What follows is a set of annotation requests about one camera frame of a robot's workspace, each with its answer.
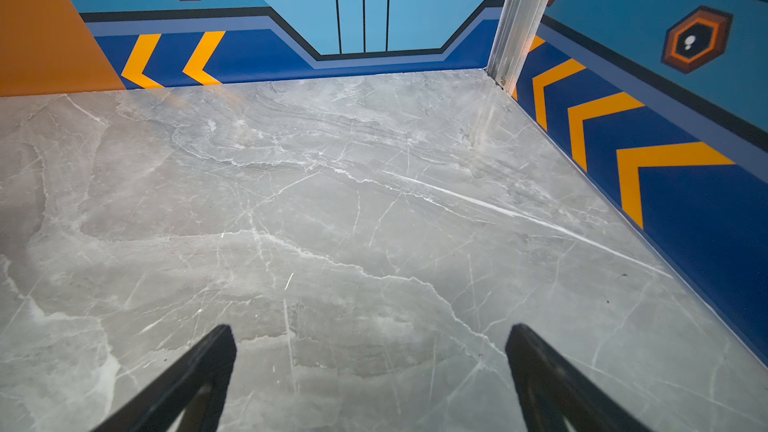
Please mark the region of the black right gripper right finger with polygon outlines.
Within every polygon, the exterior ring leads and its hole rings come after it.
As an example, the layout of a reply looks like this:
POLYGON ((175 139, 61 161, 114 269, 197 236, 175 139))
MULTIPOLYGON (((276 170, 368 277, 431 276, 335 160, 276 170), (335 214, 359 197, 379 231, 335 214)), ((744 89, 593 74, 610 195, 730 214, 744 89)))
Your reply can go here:
POLYGON ((511 328, 505 352, 529 431, 646 431, 529 326, 511 328))

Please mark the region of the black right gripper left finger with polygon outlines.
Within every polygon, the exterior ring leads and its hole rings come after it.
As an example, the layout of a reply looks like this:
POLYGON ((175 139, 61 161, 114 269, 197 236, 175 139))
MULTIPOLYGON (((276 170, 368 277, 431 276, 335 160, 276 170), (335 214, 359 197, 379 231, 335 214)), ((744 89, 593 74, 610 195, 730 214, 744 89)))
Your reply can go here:
POLYGON ((214 327, 97 431, 215 431, 237 348, 230 326, 214 327))

